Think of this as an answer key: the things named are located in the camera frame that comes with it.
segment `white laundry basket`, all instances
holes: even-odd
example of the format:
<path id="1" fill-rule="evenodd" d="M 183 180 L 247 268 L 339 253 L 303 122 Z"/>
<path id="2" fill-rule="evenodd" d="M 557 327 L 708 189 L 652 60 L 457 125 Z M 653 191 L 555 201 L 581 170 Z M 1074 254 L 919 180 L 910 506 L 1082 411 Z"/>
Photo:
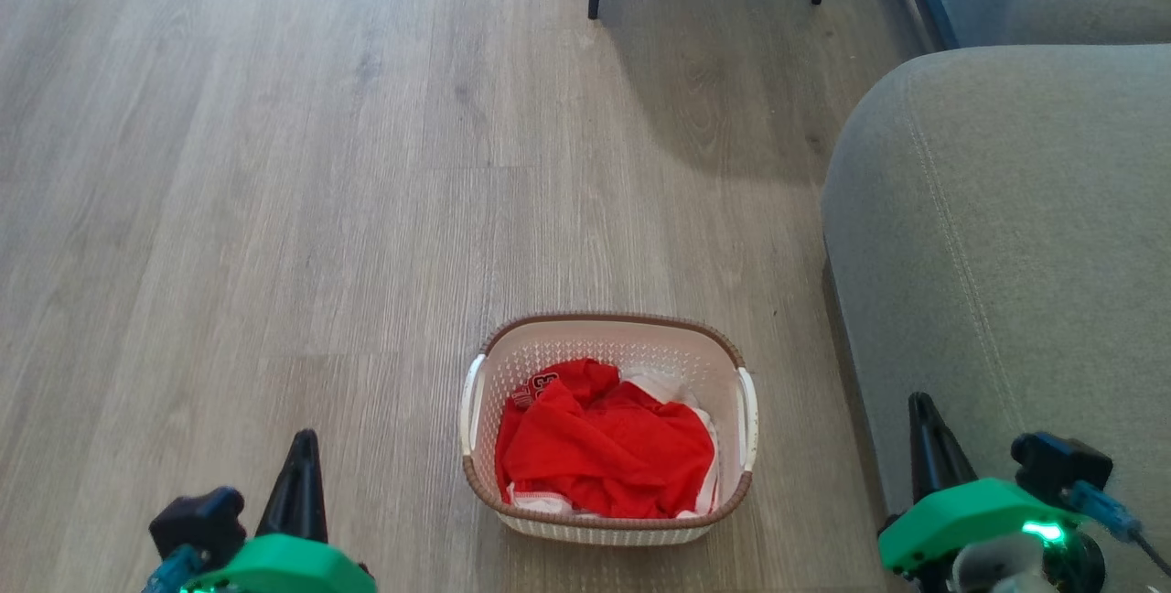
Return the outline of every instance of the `white laundry basket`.
<path id="1" fill-rule="evenodd" d="M 502 502 L 495 447 L 505 400 L 534 373 L 580 357 L 619 369 L 653 368 L 685 381 L 715 425 L 719 503 L 714 511 L 686 519 L 574 518 Z M 629 314 L 556 314 L 511 322 L 473 360 L 459 409 L 464 473 L 501 522 L 529 536 L 591 545 L 673 545 L 707 533 L 748 493 L 758 425 L 752 377 L 724 335 L 700 323 Z"/>

